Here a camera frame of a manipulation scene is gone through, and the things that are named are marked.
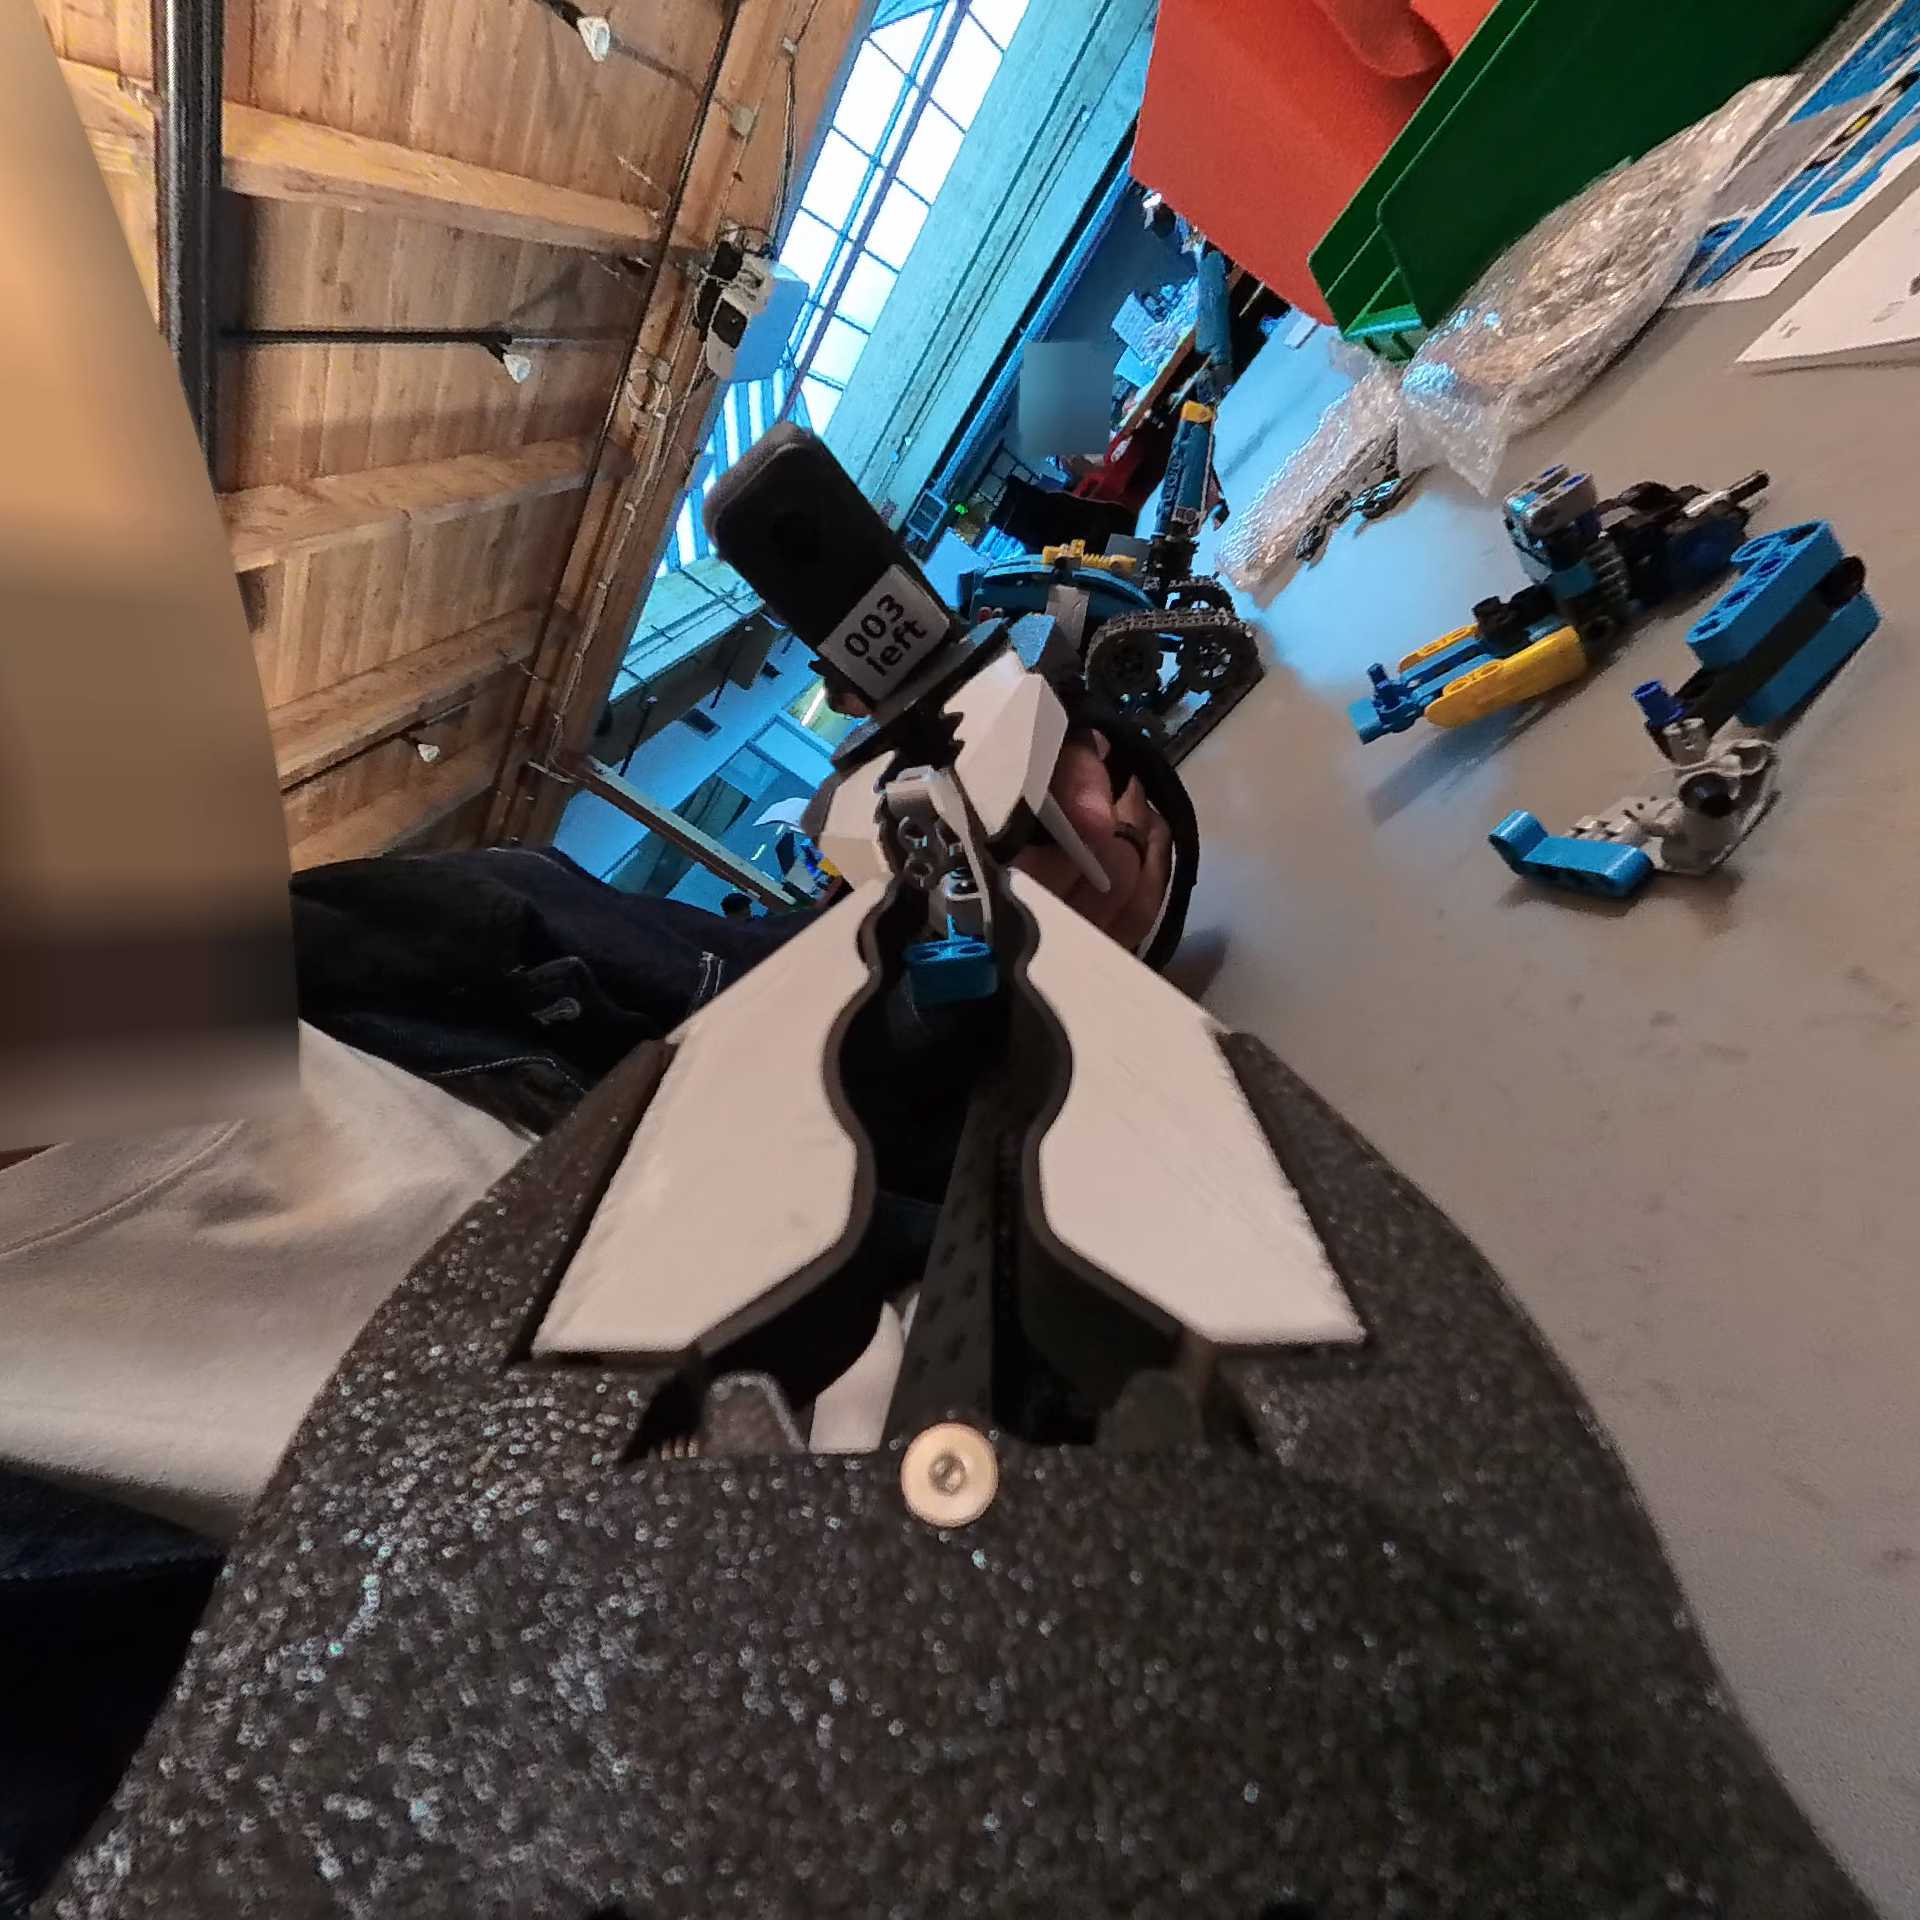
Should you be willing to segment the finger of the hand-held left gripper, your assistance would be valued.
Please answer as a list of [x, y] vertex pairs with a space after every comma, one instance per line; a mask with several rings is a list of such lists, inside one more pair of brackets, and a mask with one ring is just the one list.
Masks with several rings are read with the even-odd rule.
[[1063, 752], [1060, 697], [1016, 657], [996, 657], [956, 693], [956, 789], [971, 867], [1064, 823], [1049, 785]]
[[813, 793], [803, 816], [804, 834], [848, 893], [894, 880], [921, 897], [931, 891], [932, 879], [907, 864], [897, 842], [901, 815], [889, 800], [895, 785], [907, 797], [921, 800], [931, 777], [932, 768], [926, 764], [864, 759], [838, 768]]

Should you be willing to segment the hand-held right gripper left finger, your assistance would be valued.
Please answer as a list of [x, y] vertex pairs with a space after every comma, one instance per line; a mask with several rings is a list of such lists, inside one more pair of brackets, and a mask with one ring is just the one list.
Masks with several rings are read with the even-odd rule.
[[716, 1361], [848, 1260], [876, 1177], [837, 1052], [894, 897], [861, 883], [672, 1035], [535, 1356]]

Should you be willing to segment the grey blue brick assembly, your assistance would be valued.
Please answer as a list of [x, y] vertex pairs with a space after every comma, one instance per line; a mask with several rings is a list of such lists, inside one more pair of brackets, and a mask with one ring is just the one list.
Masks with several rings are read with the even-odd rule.
[[907, 765], [884, 787], [897, 871], [928, 903], [931, 937], [995, 939], [989, 858], [953, 773]]

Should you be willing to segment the blue angled brick beam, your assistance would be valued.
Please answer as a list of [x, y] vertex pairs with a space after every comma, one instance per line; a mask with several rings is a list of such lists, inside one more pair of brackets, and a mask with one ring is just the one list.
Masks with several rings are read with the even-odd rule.
[[902, 981], [924, 1013], [989, 1001], [999, 992], [999, 963], [987, 941], [948, 930], [902, 948]]

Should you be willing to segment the blue yellow black brick assembly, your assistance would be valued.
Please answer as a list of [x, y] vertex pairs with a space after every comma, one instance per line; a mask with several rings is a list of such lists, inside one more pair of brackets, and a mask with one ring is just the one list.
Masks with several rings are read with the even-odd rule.
[[1526, 587], [1481, 599], [1469, 627], [1397, 668], [1371, 663], [1351, 704], [1358, 741], [1463, 730], [1581, 682], [1636, 621], [1728, 571], [1766, 488], [1753, 472], [1720, 490], [1636, 483], [1601, 499], [1583, 472], [1541, 472], [1504, 501]]

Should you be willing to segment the grey panel brick assembly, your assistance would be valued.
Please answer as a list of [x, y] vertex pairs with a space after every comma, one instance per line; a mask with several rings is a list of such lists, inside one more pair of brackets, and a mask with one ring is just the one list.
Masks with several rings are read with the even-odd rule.
[[1627, 797], [1552, 834], [1516, 809], [1488, 840], [1511, 874], [1555, 891], [1623, 903], [1652, 879], [1705, 879], [1728, 861], [1775, 800], [1780, 754], [1763, 736], [1715, 733], [1697, 721], [1654, 733], [1669, 761], [1661, 793]]

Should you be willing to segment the grey desk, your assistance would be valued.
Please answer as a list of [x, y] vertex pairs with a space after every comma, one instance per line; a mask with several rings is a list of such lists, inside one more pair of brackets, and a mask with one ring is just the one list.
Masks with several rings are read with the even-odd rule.
[[1452, 1213], [1580, 1378], [1793, 1795], [1916, 1916], [1916, 369], [1736, 365], [1904, 208], [1884, 189], [1763, 303], [1663, 314], [1509, 450], [1616, 488], [1772, 474], [1880, 632], [1783, 744], [1711, 880], [1625, 908], [1512, 883], [1486, 832], [1659, 781], [1632, 685], [1688, 610], [1559, 704], [1360, 745], [1349, 699], [1520, 584], [1437, 472], [1255, 610], [1263, 682], [1185, 761], [1189, 981]]

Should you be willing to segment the person's left hand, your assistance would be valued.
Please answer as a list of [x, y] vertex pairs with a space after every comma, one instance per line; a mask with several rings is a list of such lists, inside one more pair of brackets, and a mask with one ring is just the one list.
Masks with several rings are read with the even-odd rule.
[[1060, 844], [1036, 849], [1027, 869], [1072, 913], [1144, 959], [1166, 919], [1173, 831], [1137, 777], [1129, 777], [1121, 789], [1113, 785], [1111, 756], [1104, 733], [1070, 732], [1049, 781], [1060, 818], [1105, 883], [1092, 885]]

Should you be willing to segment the small clear plastic bag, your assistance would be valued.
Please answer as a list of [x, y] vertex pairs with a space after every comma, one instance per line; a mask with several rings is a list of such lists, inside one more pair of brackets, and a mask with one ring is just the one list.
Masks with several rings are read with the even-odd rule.
[[1431, 463], [1400, 445], [1406, 365], [1380, 363], [1337, 399], [1310, 439], [1244, 499], [1216, 544], [1216, 571], [1239, 592], [1273, 585], [1292, 564], [1311, 560], [1366, 496], [1389, 506]]

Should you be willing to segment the person's white shirt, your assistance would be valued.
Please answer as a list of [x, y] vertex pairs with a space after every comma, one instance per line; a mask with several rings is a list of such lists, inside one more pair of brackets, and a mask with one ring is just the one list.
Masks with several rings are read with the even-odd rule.
[[275, 1111], [7, 1165], [5, 1467], [233, 1537], [371, 1315], [527, 1146], [301, 1025]]

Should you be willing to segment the orange felt bag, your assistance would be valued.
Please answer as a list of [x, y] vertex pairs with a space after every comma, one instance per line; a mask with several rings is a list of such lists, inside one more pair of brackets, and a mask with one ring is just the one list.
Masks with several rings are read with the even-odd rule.
[[1329, 323], [1310, 252], [1489, 2], [1164, 2], [1134, 178]]

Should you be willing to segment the large clear plastic bag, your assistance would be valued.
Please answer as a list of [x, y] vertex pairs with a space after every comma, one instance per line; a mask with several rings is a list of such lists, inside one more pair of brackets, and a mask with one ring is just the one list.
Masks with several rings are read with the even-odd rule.
[[1504, 252], [1403, 370], [1398, 468], [1447, 466], [1489, 493], [1509, 443], [1583, 394], [1663, 307], [1793, 87], [1751, 83]]

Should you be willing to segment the green plastic bin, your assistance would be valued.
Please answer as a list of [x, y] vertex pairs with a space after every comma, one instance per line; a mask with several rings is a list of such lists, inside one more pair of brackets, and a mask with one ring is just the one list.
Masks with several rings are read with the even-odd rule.
[[1406, 357], [1621, 162], [1792, 74], [1849, 2], [1502, 2], [1310, 252], [1333, 325]]

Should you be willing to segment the instruction booklet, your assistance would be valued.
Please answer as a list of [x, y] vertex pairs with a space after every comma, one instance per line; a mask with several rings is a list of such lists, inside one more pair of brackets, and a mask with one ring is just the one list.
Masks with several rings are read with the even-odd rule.
[[1917, 218], [1901, 204], [1739, 357], [1741, 369], [1900, 365], [1917, 357]]

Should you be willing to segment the blue sticker sheet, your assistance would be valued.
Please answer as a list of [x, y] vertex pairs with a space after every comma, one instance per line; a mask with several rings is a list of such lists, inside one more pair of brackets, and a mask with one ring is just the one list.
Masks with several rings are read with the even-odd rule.
[[1670, 305], [1772, 296], [1917, 155], [1917, 5], [1827, 64], [1720, 189]]

